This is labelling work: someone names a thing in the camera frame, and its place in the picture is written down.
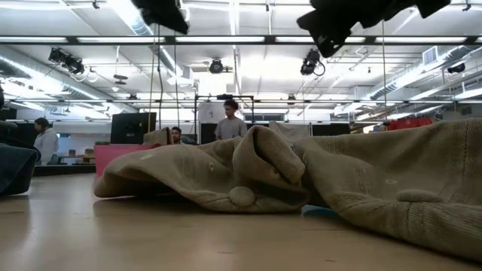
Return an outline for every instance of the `white ceiling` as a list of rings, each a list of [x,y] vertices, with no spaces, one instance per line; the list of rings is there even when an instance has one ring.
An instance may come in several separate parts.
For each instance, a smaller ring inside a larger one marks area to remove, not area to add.
[[[307,35],[296,24],[296,19],[312,8],[307,0],[277,0],[274,5],[271,23],[269,14],[265,11],[265,0],[240,0],[239,25],[237,35]],[[25,9],[33,7],[58,8],[63,5],[90,5],[91,0],[36,0],[36,1],[5,1],[0,0],[0,7],[5,5],[23,4]],[[101,8],[82,8],[56,11],[32,11],[20,9],[0,8],[0,35],[132,35],[129,27],[106,4],[98,1]],[[227,11],[229,1],[209,0],[185,1],[190,10],[189,35],[230,35],[230,16]],[[462,12],[463,6],[451,6],[431,17],[423,20],[419,15],[413,16],[413,10],[405,10],[395,18],[371,29],[354,27],[355,35],[481,35],[482,11],[474,5],[470,11]],[[171,30],[162,28],[161,35],[173,35]],[[48,45],[19,45],[13,49],[52,66],[47,60],[51,46]],[[345,46],[337,55],[325,59],[326,73],[323,78],[313,81],[314,77],[304,77],[300,74],[302,59],[310,46],[294,45],[241,45],[239,46],[241,63],[239,77],[242,92],[256,96],[278,95],[285,98],[287,94],[313,95],[313,98],[324,95],[324,98],[352,99],[356,94],[356,87],[372,87],[384,80],[389,80],[394,73],[399,72],[410,64],[420,61],[422,52],[427,47],[355,47]],[[152,52],[145,46],[126,46],[120,48],[117,73],[129,77],[127,85],[114,93],[111,90],[113,75],[115,74],[116,48],[112,46],[64,46],[65,51],[84,60],[84,64],[92,67],[99,79],[84,84],[107,93],[113,97],[126,97],[127,93],[149,93],[151,91],[151,77],[154,96],[159,96],[160,82],[158,74],[151,73]],[[204,46],[166,46],[170,55],[180,65],[190,65],[200,69],[205,62],[212,58],[221,58],[225,65],[232,66],[233,50],[230,45]],[[365,60],[360,52],[369,52]],[[223,80],[234,81],[233,74]],[[417,84],[421,91],[429,90],[440,85],[440,78],[432,76]],[[164,91],[174,93],[175,87],[163,82]],[[182,97],[194,97],[192,87],[180,87]]]

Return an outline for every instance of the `beige blanket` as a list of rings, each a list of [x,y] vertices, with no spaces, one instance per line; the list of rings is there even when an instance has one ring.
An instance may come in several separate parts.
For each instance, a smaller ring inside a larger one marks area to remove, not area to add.
[[[211,210],[329,206],[348,222],[482,262],[482,120],[367,135],[310,137],[294,151],[269,128],[207,145],[118,157],[99,197],[173,189]]]

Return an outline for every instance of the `dark fabric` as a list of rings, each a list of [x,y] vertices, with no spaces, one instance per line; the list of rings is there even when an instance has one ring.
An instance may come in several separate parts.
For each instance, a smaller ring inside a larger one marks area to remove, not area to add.
[[[0,196],[29,190],[37,152],[0,143]]]

